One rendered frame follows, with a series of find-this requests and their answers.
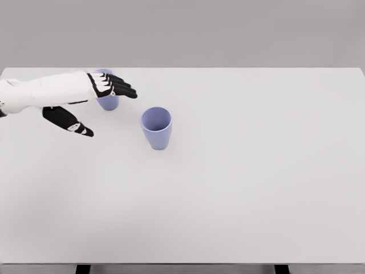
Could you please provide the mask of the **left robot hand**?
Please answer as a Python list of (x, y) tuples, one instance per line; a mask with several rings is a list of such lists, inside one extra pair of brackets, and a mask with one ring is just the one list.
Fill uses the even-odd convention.
[(84, 103), (107, 96), (137, 98), (137, 92), (130, 84), (106, 72), (58, 74), (32, 80), (31, 84), (30, 104), (40, 107), (45, 119), (66, 131), (88, 137), (93, 137), (93, 131), (63, 108), (64, 104)]

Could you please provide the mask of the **lavender plastic cup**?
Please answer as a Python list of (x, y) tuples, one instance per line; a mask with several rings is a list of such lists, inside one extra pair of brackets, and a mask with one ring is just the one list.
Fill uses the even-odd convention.
[(140, 118), (142, 131), (149, 145), (155, 150), (168, 147), (172, 133), (171, 113), (163, 107), (151, 107)]
[[(94, 72), (115, 75), (112, 70), (107, 68), (98, 68)], [(102, 98), (97, 98), (96, 101), (100, 107), (106, 111), (113, 111), (119, 106), (119, 98), (117, 96), (108, 95)]]

